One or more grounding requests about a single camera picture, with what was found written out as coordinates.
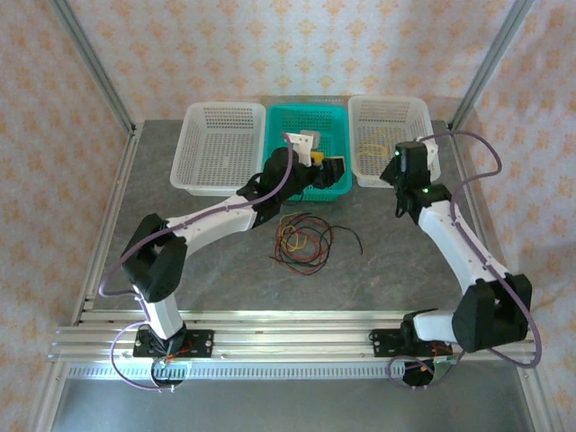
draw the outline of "teal plastic basket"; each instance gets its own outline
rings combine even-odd
[[[307,187],[303,197],[293,196],[290,201],[335,201],[340,195],[352,188],[352,164],[350,159],[350,137],[348,133],[348,114],[345,108],[334,105],[280,104],[268,108],[266,116],[266,134],[264,161],[272,152],[285,147],[282,132],[300,133],[317,131],[320,143],[316,151],[324,157],[342,156],[345,159],[346,172],[337,183],[327,189]]]

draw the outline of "yellow wire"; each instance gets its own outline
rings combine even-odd
[[[291,216],[297,216],[300,213],[302,213],[301,211],[295,211],[294,213],[288,213],[285,214],[283,217],[280,218],[280,223],[278,224],[279,227],[281,227],[283,225],[283,220],[284,218],[289,218]],[[292,230],[296,230],[296,228],[293,225],[287,225],[285,227],[282,228],[282,231],[280,231],[280,238],[282,238],[284,236],[284,232],[286,231],[286,229],[292,229]],[[284,243],[284,247],[287,248],[290,252],[293,252],[294,250],[300,250],[300,249],[304,249],[304,247],[306,246],[306,240],[307,237],[304,236],[304,243],[302,243],[302,245],[300,246],[300,235],[298,233],[296,233],[296,244],[295,245],[291,245],[290,243],[288,243],[288,240],[284,239],[283,243]]]
[[[375,133],[373,133],[369,138],[366,138],[366,140],[363,143],[361,143],[358,147],[362,147],[363,145],[366,145],[366,146],[371,145],[371,144],[366,144],[366,143],[371,142],[372,140],[375,139],[376,136],[381,135],[382,132],[384,131],[384,129],[386,129],[387,127],[388,127],[387,125],[383,125],[380,128],[378,128],[378,130]]]
[[[381,144],[360,144],[359,147],[373,147],[375,149],[383,150],[384,154],[378,155],[378,156],[382,156],[385,158],[387,158],[390,155],[390,151],[388,150],[388,148],[386,146],[381,145]]]
[[[284,227],[282,229],[282,231],[280,232],[281,238],[284,236],[284,232],[287,229],[296,230],[296,227],[294,227],[293,225],[288,225],[287,227]],[[286,240],[286,239],[283,240],[283,243],[284,243],[284,247],[287,248],[289,252],[293,252],[294,250],[304,249],[304,247],[306,246],[307,240],[308,240],[308,237],[304,236],[304,243],[302,243],[302,245],[300,246],[300,234],[296,233],[296,244],[295,245],[291,245],[290,243],[288,243],[288,240]]]
[[[368,151],[368,150],[361,151],[360,153],[356,154],[356,157],[357,157],[357,158],[360,158],[361,156],[371,156],[371,157],[373,157],[373,158],[382,158],[382,165],[381,165],[381,166],[379,166],[379,165],[377,165],[376,163],[374,163],[373,160],[368,160],[368,163],[369,163],[370,165],[372,165],[372,167],[374,167],[374,168],[376,168],[376,169],[378,169],[378,170],[384,169],[384,166],[383,166],[384,158],[387,158],[387,157],[388,157],[388,155],[386,155],[386,156],[383,156],[383,155],[375,155],[374,153],[372,153],[372,152],[370,152],[370,151]]]

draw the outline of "plastic basket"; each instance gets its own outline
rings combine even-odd
[[[262,166],[266,108],[259,103],[193,103],[170,173],[192,195],[229,196]]]
[[[317,131],[320,134],[318,151],[325,157],[343,156],[346,172],[342,178],[327,189],[311,186],[304,189],[303,196],[294,196],[291,201],[335,201],[352,188],[352,171],[348,133],[348,116],[345,108],[334,105],[280,104],[268,109],[264,160],[275,149],[285,146],[282,132],[300,133]]]
[[[394,146],[433,133],[428,106],[417,97],[352,96],[348,115],[352,171],[362,187],[391,187],[380,174],[392,159]]]

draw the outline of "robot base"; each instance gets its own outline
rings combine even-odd
[[[138,330],[136,341],[134,343],[134,357],[150,357],[159,358],[166,356],[158,350],[161,345],[158,340],[147,328]],[[184,333],[184,340],[179,345],[179,349],[174,354],[178,358],[210,358],[212,356],[212,348],[214,346],[214,331],[213,330],[186,330]]]
[[[435,357],[451,356],[452,348],[444,342],[410,341],[399,328],[379,328],[372,330],[369,336],[372,341],[374,357]]]

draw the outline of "metal profile bar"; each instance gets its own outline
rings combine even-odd
[[[137,312],[106,312],[101,314],[101,319],[84,321],[78,327],[59,328],[49,360],[108,362],[110,344],[125,327],[127,315],[129,320],[142,318]],[[372,365],[381,364],[383,360],[374,357],[368,338],[370,331],[397,329],[403,315],[383,311],[215,311],[187,312],[184,318],[189,329],[216,330],[212,357],[194,359],[195,363],[362,362]],[[117,343],[115,357],[119,364],[150,362],[131,357],[135,331],[129,330]],[[501,351],[526,361],[534,354],[532,335],[528,334],[522,342],[502,346]],[[489,352],[469,354],[464,359],[498,360]]]
[[[456,136],[450,137],[450,146],[454,152],[454,159],[456,160],[456,166],[458,167],[458,173],[461,178],[468,178],[468,173],[466,172],[466,165],[462,158],[462,152],[460,151],[458,138]],[[464,196],[466,197],[466,202],[470,206],[470,215],[472,217],[472,225],[474,226],[474,232],[484,246],[488,246],[486,243],[486,232],[480,221],[480,213],[478,211],[478,203],[474,198],[474,194],[470,189],[470,184],[464,186]]]
[[[118,120],[118,123],[127,132],[132,131],[134,124],[130,115],[126,110],[122,99],[118,96],[112,80],[106,73],[104,66],[96,55],[94,47],[86,37],[86,34],[74,14],[70,3],[68,0],[49,0],[49,2],[52,4],[54,12],[76,45],[80,57],[82,57],[88,66],[88,69],[90,69],[96,83],[102,90],[104,97],[108,101],[108,104],[112,108],[112,111]]]
[[[119,366],[121,372],[132,380],[148,380],[150,362]],[[404,375],[404,363],[391,366],[393,378]],[[172,374],[182,380],[359,380],[382,379],[388,374],[384,364],[350,363],[211,363],[171,364],[169,368],[157,369],[157,376],[167,378]],[[71,380],[118,380],[118,375],[108,364],[73,363],[68,372]]]
[[[478,72],[476,72],[476,76],[470,83],[464,98],[456,109],[454,118],[448,125],[451,131],[458,131],[463,126],[468,115],[472,112],[476,101],[482,94],[486,84],[488,84],[496,66],[500,63],[500,59],[511,43],[518,27],[524,21],[524,17],[533,2],[534,0],[516,0],[510,8],[510,12],[508,12],[504,23],[496,34],[496,38],[490,45]]]
[[[32,407],[27,430],[50,432],[60,404],[60,396],[68,376],[68,363],[48,364],[45,380]]]
[[[534,430],[541,432],[559,432],[564,427],[554,403],[546,371],[542,366],[534,369],[517,369],[522,391]]]
[[[124,145],[124,150],[122,151],[121,160],[116,168],[116,174],[114,176],[113,188],[108,196],[108,203],[106,204],[106,210],[104,214],[106,215],[100,225],[98,230],[98,236],[96,237],[99,241],[96,242],[92,254],[90,255],[90,267],[85,274],[84,280],[82,281],[82,287],[80,289],[80,294],[76,300],[76,306],[74,308],[74,314],[72,315],[72,324],[77,323],[80,320],[80,315],[84,308],[84,303],[86,297],[94,290],[95,280],[98,276],[99,269],[95,264],[100,264],[103,261],[103,255],[108,250],[110,242],[104,241],[110,236],[105,236],[108,231],[113,230],[113,226],[116,223],[116,217],[118,216],[118,211],[120,210],[120,203],[122,202],[122,196],[124,195],[124,188],[126,182],[124,177],[130,172],[131,162],[135,154],[135,149],[137,142],[136,136],[131,133],[126,139],[126,144]]]

